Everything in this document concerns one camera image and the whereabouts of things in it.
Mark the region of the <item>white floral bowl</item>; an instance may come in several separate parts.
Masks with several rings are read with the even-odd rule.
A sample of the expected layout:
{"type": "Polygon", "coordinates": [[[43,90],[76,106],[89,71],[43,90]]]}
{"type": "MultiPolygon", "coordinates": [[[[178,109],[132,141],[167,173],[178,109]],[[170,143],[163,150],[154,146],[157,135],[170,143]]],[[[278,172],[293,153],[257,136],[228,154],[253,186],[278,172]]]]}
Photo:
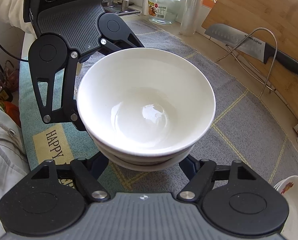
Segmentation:
{"type": "Polygon", "coordinates": [[[169,155],[154,155],[154,154],[149,154],[148,156],[143,156],[143,155],[134,155],[130,153],[124,153],[121,151],[114,150],[112,147],[105,145],[103,142],[100,142],[98,139],[96,139],[93,135],[90,134],[90,137],[93,139],[95,145],[98,147],[98,149],[105,154],[112,154],[128,163],[132,164],[140,164],[144,165],[145,163],[159,163],[162,161],[166,161],[172,157],[176,157],[182,153],[185,152],[190,152],[193,149],[193,146],[188,147],[184,150],[181,150],[179,152],[169,154],[169,155]]]}
{"type": "Polygon", "coordinates": [[[216,112],[213,89],[186,59],[153,48],[120,50],[84,75],[79,116],[89,133],[114,150],[169,155],[193,146],[216,112]]]}

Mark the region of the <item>small white plate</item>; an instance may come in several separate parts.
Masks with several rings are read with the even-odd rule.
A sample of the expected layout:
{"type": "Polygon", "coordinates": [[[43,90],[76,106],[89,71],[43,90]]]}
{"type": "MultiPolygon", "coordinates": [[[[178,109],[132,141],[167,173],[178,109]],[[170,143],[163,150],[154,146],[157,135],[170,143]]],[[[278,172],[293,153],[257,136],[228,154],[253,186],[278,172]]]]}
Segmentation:
{"type": "Polygon", "coordinates": [[[140,165],[140,164],[128,163],[112,154],[104,154],[104,156],[106,156],[113,163],[115,163],[123,168],[133,170],[133,171],[140,171],[140,172],[155,172],[155,171],[165,170],[169,167],[172,167],[172,166],[180,163],[188,155],[189,155],[189,152],[185,152],[185,153],[182,153],[176,157],[172,157],[166,161],[162,161],[162,162],[155,163],[155,164],[146,163],[145,165],[140,165]]]}

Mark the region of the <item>stack of white plates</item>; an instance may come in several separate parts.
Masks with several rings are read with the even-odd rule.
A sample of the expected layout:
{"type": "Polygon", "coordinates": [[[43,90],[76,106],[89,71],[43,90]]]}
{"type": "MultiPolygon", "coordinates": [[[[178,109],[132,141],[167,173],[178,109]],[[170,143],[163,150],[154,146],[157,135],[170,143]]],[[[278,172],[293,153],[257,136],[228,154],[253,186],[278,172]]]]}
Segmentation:
{"type": "Polygon", "coordinates": [[[289,205],[289,215],[281,231],[286,239],[298,239],[298,176],[290,176],[278,182],[274,189],[289,205]]]}

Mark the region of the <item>steel sink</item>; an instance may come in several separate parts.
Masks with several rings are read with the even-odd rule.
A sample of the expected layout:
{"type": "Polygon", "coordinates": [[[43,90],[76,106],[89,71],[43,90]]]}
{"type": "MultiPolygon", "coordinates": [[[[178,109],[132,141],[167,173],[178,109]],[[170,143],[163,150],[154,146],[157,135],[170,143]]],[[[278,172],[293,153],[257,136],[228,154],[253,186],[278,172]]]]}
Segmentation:
{"type": "Polygon", "coordinates": [[[140,10],[131,8],[133,3],[129,2],[129,0],[122,0],[120,2],[115,2],[114,0],[103,0],[102,5],[105,9],[105,12],[113,13],[118,16],[135,15],[141,13],[140,10]]]}

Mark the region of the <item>sink soap dispenser knob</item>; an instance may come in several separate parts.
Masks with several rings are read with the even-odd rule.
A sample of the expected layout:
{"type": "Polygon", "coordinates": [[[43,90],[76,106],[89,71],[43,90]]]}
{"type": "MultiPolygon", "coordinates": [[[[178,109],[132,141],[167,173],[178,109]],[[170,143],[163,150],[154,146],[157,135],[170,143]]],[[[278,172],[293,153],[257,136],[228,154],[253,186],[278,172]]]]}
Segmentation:
{"type": "Polygon", "coordinates": [[[122,0],[121,1],[121,11],[126,12],[129,11],[129,6],[133,5],[133,2],[130,2],[129,0],[122,0]]]}

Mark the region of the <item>glass jar green lid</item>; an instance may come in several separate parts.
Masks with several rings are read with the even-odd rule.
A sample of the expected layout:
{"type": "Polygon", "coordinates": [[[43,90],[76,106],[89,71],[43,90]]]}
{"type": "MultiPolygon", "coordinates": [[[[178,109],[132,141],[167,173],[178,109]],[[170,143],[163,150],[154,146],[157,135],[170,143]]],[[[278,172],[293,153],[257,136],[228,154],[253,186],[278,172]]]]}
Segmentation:
{"type": "Polygon", "coordinates": [[[151,22],[173,24],[180,9],[180,0],[148,0],[148,13],[151,22]]]}

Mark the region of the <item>grey checked table mat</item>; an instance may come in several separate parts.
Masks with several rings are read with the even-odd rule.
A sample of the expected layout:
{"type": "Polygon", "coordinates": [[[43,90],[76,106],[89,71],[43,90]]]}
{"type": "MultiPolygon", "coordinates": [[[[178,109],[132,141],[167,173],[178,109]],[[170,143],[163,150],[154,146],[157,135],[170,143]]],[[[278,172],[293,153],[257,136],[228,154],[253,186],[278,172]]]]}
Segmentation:
{"type": "MultiPolygon", "coordinates": [[[[144,48],[168,51],[186,59],[205,75],[213,89],[216,100],[214,120],[193,145],[189,155],[197,159],[210,159],[220,165],[229,165],[239,159],[273,185],[290,176],[298,176],[298,151],[253,92],[202,53],[161,27],[146,20],[129,21],[128,25],[144,48]]],[[[82,76],[103,57],[95,53],[84,66],[82,76]]],[[[133,171],[117,166],[133,192],[177,193],[187,183],[178,164],[155,172],[133,171]]]]}

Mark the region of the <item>tall plastic wrap roll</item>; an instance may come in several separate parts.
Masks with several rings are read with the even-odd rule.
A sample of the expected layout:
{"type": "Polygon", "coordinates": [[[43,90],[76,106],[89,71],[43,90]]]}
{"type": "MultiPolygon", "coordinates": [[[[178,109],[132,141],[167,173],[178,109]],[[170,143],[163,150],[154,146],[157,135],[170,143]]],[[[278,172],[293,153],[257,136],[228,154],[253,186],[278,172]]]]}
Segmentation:
{"type": "Polygon", "coordinates": [[[184,36],[192,36],[198,25],[201,0],[186,0],[184,13],[180,25],[180,33],[184,36]]]}

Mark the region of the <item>bamboo cutting board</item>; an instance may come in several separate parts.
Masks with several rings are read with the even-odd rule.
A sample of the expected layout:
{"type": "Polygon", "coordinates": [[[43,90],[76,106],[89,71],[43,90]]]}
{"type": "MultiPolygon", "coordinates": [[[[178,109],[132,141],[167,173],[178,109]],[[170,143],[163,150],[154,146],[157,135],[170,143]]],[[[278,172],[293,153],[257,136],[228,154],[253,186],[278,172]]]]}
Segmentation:
{"type": "MultiPolygon", "coordinates": [[[[276,36],[278,49],[298,61],[298,0],[217,0],[201,26],[206,29],[215,23],[247,34],[258,27],[268,28],[276,36]]],[[[272,36],[265,31],[258,31],[254,36],[275,45],[272,36]]],[[[269,64],[251,59],[264,75],[268,73],[269,64]]],[[[298,76],[277,62],[269,81],[298,120],[298,76]]]]}

